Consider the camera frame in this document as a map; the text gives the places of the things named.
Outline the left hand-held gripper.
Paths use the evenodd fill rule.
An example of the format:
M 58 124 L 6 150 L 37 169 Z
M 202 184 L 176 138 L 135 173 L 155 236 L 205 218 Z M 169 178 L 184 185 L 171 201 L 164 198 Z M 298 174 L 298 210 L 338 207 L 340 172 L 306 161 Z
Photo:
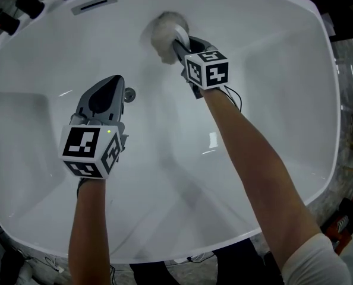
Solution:
M 105 78 L 80 98 L 70 124 L 63 126 L 58 156 L 78 178 L 107 179 L 124 151 L 125 125 L 103 124 L 92 119 L 119 121 L 123 114 L 125 81 L 121 75 Z

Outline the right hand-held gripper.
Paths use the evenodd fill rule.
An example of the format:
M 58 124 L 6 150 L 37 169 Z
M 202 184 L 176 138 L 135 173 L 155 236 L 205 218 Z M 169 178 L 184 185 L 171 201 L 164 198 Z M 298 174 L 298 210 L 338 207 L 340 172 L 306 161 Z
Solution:
M 174 40 L 172 47 L 184 67 L 181 76 L 196 99 L 203 97 L 201 90 L 218 89 L 229 82 L 228 58 L 210 42 L 190 36 L 190 50 L 179 40 Z

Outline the white fluffy cleaning cloth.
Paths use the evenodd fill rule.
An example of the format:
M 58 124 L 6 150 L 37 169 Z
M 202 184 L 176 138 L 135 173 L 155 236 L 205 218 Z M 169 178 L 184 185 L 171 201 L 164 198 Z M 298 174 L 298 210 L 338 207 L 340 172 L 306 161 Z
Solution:
M 176 40 L 190 50 L 188 23 L 181 14 L 165 11 L 154 20 L 150 38 L 162 63 L 173 65 L 177 61 L 177 55 L 173 49 L 173 42 Z

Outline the white bathtub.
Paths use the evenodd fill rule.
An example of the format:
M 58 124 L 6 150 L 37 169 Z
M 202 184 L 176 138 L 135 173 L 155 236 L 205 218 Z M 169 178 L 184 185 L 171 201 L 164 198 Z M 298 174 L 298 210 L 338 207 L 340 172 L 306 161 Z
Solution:
M 17 242 L 68 253 L 78 179 L 58 158 L 82 94 L 111 75 L 136 92 L 128 139 L 107 181 L 111 262 L 166 261 L 260 232 L 213 118 L 150 44 L 151 22 L 180 13 L 229 59 L 243 114 L 281 156 L 302 200 L 328 186 L 340 135 L 338 75 L 310 0 L 46 0 L 0 35 L 0 225 Z

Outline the person's right forearm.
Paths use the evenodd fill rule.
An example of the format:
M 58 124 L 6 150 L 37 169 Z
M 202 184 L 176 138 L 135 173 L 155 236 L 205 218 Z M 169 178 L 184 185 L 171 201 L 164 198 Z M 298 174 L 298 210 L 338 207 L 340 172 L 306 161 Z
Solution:
M 320 233 L 277 152 L 219 90 L 202 95 L 239 175 L 266 242 L 280 268 Z

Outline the person's left forearm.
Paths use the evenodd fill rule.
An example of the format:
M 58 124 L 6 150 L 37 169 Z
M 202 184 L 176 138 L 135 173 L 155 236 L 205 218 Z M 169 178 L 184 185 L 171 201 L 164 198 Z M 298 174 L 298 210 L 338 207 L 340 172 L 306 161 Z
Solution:
M 73 285 L 111 284 L 105 200 L 105 180 L 80 185 L 68 248 Z

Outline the chrome overflow slot plate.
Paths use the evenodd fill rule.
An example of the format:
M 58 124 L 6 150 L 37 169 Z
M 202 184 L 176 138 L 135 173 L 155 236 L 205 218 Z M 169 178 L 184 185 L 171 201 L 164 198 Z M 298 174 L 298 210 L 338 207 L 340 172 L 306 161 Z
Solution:
M 71 8 L 71 12 L 73 13 L 73 15 L 79 15 L 84 12 L 87 12 L 105 5 L 114 4 L 117 2 L 118 0 L 92 0 Z

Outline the black faucet knob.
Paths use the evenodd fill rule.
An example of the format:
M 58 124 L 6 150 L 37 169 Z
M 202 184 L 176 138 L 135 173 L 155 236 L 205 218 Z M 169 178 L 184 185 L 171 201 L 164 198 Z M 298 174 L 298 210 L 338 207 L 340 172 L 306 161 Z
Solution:
M 5 12 L 0 13 L 0 30 L 12 36 L 18 29 L 20 20 L 8 15 Z
M 44 3 L 39 0 L 16 0 L 15 6 L 32 20 L 37 18 L 45 8 Z

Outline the white power strip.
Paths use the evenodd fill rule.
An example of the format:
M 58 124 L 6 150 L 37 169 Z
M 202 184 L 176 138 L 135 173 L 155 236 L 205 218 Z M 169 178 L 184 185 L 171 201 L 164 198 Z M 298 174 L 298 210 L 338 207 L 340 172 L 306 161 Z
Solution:
M 193 262 L 195 258 L 196 258 L 195 256 L 188 256 L 186 258 L 173 259 L 172 262 L 178 265 L 186 262 Z

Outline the person's black trousers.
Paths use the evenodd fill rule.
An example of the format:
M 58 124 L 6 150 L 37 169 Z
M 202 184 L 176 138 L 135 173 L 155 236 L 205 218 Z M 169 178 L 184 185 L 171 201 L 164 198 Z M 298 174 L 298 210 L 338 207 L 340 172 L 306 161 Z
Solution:
M 216 285 L 285 285 L 271 252 L 259 255 L 251 239 L 213 251 L 217 259 Z M 166 264 L 130 264 L 137 285 L 180 285 Z

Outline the orange striped case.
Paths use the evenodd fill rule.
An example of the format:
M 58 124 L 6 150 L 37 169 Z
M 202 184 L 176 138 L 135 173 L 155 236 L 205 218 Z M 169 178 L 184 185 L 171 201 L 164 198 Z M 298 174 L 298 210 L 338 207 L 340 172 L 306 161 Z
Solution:
M 353 196 L 344 198 L 339 204 L 334 221 L 326 229 L 325 235 L 331 240 L 335 253 L 340 255 L 351 242 L 353 234 Z

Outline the person's white shirt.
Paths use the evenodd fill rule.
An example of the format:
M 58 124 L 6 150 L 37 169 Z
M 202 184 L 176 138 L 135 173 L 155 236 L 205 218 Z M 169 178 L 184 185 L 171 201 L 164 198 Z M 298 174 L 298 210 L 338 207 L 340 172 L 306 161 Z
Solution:
M 316 234 L 300 246 L 282 268 L 285 285 L 351 285 L 351 274 L 330 239 Z

